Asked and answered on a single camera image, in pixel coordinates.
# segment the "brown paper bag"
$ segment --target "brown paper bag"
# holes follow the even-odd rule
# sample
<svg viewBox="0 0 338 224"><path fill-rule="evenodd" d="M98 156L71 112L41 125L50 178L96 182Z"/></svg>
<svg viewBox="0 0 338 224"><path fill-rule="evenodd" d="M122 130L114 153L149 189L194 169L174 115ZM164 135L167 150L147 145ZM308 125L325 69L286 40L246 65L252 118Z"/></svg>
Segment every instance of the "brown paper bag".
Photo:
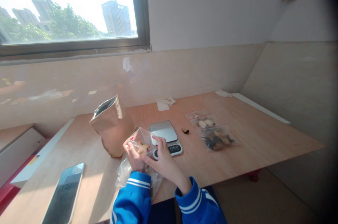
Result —
<svg viewBox="0 0 338 224"><path fill-rule="evenodd" d="M89 123L101 136L103 147L111 157L123 154L123 143L136 129L119 95L101 104Z"/></svg>

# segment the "white stripe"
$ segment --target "white stripe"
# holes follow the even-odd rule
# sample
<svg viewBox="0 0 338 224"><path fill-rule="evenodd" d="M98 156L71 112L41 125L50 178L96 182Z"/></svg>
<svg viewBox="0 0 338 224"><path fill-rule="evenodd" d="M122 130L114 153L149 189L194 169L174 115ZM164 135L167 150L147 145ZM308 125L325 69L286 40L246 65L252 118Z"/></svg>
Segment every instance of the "white stripe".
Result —
<svg viewBox="0 0 338 224"><path fill-rule="evenodd" d="M202 194L201 194L201 196L200 196L200 200L199 200L197 206L196 206L194 209L192 209L191 211L188 211L188 212L182 211L182 213L184 213L184 214L189 214L189 213L195 212L195 211L198 209L198 207L200 206L201 202L202 202Z"/></svg>
<svg viewBox="0 0 338 224"><path fill-rule="evenodd" d="M127 183L128 183L128 184L135 185L135 186L138 186L138 187L142 187L142 188L150 189L150 187L143 186L143 185L138 185L138 184L136 184L136 183L132 183L132 182L127 182Z"/></svg>
<svg viewBox="0 0 338 224"><path fill-rule="evenodd" d="M190 210L194 208L194 206L197 204L198 200L200 199L200 194L201 194L201 190L198 188L198 195L197 195L196 200L189 206L186 206L186 207L180 206L180 209L186 211L186 210Z"/></svg>
<svg viewBox="0 0 338 224"><path fill-rule="evenodd" d="M115 199L114 199L113 207L112 207L112 215L113 215L112 217L114 218L114 224L117 222L117 216L116 216L116 213L114 213L114 204L115 204L115 200L116 200L117 196L116 196ZM109 224L113 224L112 217L110 218Z"/></svg>
<svg viewBox="0 0 338 224"><path fill-rule="evenodd" d="M136 183L140 183L140 184L143 184L143 185L148 185L148 186L150 186L150 183L143 182L143 181L140 181L140 180L137 180L137 179L134 179L134 178L129 178L128 181L136 182Z"/></svg>
<svg viewBox="0 0 338 224"><path fill-rule="evenodd" d="M214 201L215 204L218 206L216 200L215 200L209 193L206 193L206 194L205 194L205 197L206 197L207 199L211 199L212 201Z"/></svg>

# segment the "blue sleeve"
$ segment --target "blue sleeve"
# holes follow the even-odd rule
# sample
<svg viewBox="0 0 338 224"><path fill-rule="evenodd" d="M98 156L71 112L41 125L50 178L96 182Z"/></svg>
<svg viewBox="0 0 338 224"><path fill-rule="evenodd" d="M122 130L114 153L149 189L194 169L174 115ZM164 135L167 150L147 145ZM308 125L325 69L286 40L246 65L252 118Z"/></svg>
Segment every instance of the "blue sleeve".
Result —
<svg viewBox="0 0 338 224"><path fill-rule="evenodd" d="M192 188L187 195L182 196L177 188L175 197L182 212L183 222L217 223L221 210L215 199L205 189L200 189L193 177L190 177Z"/></svg>
<svg viewBox="0 0 338 224"><path fill-rule="evenodd" d="M151 176L131 172L127 185L121 188L113 204L110 223L144 223L148 222L151 208L149 196Z"/></svg>

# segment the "wall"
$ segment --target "wall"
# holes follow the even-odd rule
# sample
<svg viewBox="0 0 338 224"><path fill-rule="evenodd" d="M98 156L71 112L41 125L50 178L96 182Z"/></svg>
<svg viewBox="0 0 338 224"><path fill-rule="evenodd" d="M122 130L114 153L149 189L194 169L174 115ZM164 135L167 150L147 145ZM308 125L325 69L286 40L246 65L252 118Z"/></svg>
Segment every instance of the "wall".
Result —
<svg viewBox="0 0 338 224"><path fill-rule="evenodd" d="M336 41L336 24L329 0L295 0L289 3L270 39L279 42Z"/></svg>
<svg viewBox="0 0 338 224"><path fill-rule="evenodd" d="M287 3L281 0L148 0L154 51L269 40Z"/></svg>
<svg viewBox="0 0 338 224"><path fill-rule="evenodd" d="M45 135L116 94L126 106L219 88L238 92L263 44L1 66L0 129L37 123Z"/></svg>
<svg viewBox="0 0 338 224"><path fill-rule="evenodd" d="M241 93L327 147L269 167L317 213L337 153L337 30L329 0L291 1Z"/></svg>
<svg viewBox="0 0 338 224"><path fill-rule="evenodd" d="M336 155L337 51L334 43L268 44L241 90L327 145L269 168L317 213Z"/></svg>

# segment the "window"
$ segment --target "window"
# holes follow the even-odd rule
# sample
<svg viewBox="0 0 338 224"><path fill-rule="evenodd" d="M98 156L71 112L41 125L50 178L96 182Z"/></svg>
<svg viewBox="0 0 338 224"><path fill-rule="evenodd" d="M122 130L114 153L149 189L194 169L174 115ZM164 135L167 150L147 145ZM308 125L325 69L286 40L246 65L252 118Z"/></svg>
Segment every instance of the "window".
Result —
<svg viewBox="0 0 338 224"><path fill-rule="evenodd" d="M149 39L147 0L0 0L0 56L136 50Z"/></svg>

